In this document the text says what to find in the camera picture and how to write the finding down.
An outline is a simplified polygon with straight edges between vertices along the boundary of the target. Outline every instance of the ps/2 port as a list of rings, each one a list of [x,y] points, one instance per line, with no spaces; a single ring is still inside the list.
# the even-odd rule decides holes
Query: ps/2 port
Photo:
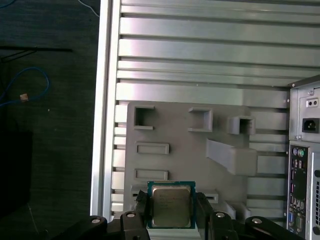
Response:
[[[292,153],[293,153],[293,155],[296,156],[298,154],[298,149],[297,148],[292,149]]]
[[[299,149],[298,156],[302,158],[304,155],[305,155],[305,151],[303,151],[302,149]]]

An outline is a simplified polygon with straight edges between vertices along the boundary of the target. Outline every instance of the metal slats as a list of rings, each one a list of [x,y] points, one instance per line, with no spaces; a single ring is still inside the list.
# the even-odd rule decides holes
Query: metal slats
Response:
[[[288,92],[226,87],[118,83],[118,101],[158,101],[287,108]]]
[[[122,17],[120,33],[133,36],[185,38],[187,40],[205,39],[261,44],[319,45],[317,38],[306,38],[305,36],[320,35],[320,29],[287,25]]]
[[[228,75],[228,76],[251,76],[257,78],[273,79],[292,79],[299,80],[308,76],[319,74],[316,69],[296,68],[283,66],[268,66],[262,67],[259,65],[239,65],[231,63],[207,63],[201,64],[189,62],[165,62],[165,61],[139,61],[135,60],[120,60],[118,62],[119,70],[128,71],[148,71],[148,72],[170,72],[170,73],[198,73],[209,75]]]
[[[307,67],[320,64],[317,48],[144,39],[120,39],[119,56]]]
[[[113,157],[113,190],[123,190],[128,102],[248,106],[256,118],[250,146],[259,151],[259,176],[248,179],[247,206],[282,217],[289,107],[283,87],[320,73],[320,7],[279,3],[121,1],[108,79],[114,122],[107,128],[116,127],[104,157]],[[113,195],[111,210],[122,210],[122,193]]]

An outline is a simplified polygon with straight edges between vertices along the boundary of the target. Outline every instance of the processor chip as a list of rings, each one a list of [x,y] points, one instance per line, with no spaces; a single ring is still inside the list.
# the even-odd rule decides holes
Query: processor chip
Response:
[[[148,182],[152,199],[151,228],[194,228],[195,183]]]

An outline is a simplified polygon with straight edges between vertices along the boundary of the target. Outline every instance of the silver metal surface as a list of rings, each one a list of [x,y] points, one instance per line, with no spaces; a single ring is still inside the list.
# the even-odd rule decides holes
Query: silver metal surface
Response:
[[[284,178],[248,177],[248,195],[285,196]]]
[[[103,160],[106,129],[107,74],[109,61],[108,30],[111,25],[111,1],[101,1],[96,70],[94,129],[92,149],[90,215],[102,215]]]
[[[286,174],[287,157],[284,156],[259,156],[257,163],[258,174]]]
[[[112,23],[110,37],[110,59],[108,66],[108,92],[107,92],[107,112],[106,112],[106,130],[104,146],[104,172],[103,172],[103,206],[102,215],[107,220],[111,216],[111,187],[112,181],[112,159],[113,159],[113,140],[115,125],[115,107],[116,107],[116,86],[117,86],[117,64],[118,64],[118,40],[119,40],[119,18],[120,2],[118,0],[112,3]]]
[[[224,217],[225,217],[225,214],[223,214],[222,212],[218,212],[218,213],[216,214],[216,216],[217,216],[218,218],[224,218]]]
[[[252,219],[252,222],[254,222],[255,224],[262,224],[262,221],[259,218]]]
[[[158,101],[286,108],[287,92],[210,86],[118,83],[118,101]]]
[[[93,219],[91,221],[93,224],[97,224],[97,223],[100,223],[100,219],[99,218],[96,218],[96,219]]]
[[[121,80],[158,80],[166,82],[192,82],[217,84],[244,84],[258,86],[284,86],[293,82],[292,79],[268,78],[256,76],[232,76],[182,72],[156,72],[156,71],[128,71],[118,70],[117,77]]]
[[[316,13],[317,7],[299,7],[276,4],[261,3],[239,3],[219,1],[208,1],[198,3],[197,1],[157,1],[153,4],[139,0],[123,1],[122,13],[137,14],[154,14],[167,16],[185,16],[185,17],[201,17],[201,18],[221,18],[234,20],[256,20],[270,22],[285,23],[318,23]],[[299,19],[296,18],[297,13],[304,13]]]
[[[320,82],[291,89],[290,140],[320,143],[320,135],[302,132],[303,119],[320,118]]]
[[[318,45],[319,41],[317,38],[306,38],[304,36],[310,34],[319,35],[320,29],[313,27],[288,27],[286,25],[122,17],[120,20],[120,34],[246,41],[265,44]]]
[[[191,225],[190,186],[152,187],[152,226],[185,228]]]
[[[320,63],[317,48],[143,39],[120,39],[119,56],[309,67],[317,67]]]
[[[197,64],[197,62],[186,62],[180,63],[178,61],[165,62],[157,61],[156,59],[150,59],[149,61],[140,61],[137,59],[132,60],[120,60],[118,62],[119,70],[123,71],[146,71],[146,72],[170,72],[170,73],[193,73],[193,74],[204,74],[206,75],[216,75],[219,79],[227,80],[227,78],[222,78],[224,76],[234,76],[234,77],[243,77],[246,79],[246,76],[255,77],[258,80],[255,81],[257,85],[266,85],[263,82],[272,83],[275,82],[274,79],[278,79],[280,86],[287,86],[287,81],[292,80],[292,83],[295,80],[301,80],[306,77],[315,76],[319,74],[319,71],[312,70],[308,68],[285,68],[283,66],[269,66],[268,68],[260,67],[258,65],[239,65],[236,63],[207,63],[202,62]]]

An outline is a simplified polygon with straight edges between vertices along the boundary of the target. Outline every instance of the metal frame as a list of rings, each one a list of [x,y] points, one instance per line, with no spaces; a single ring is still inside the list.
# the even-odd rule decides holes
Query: metal frame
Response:
[[[120,0],[101,1],[95,86],[90,214],[104,216],[108,221],[111,219],[119,22]]]

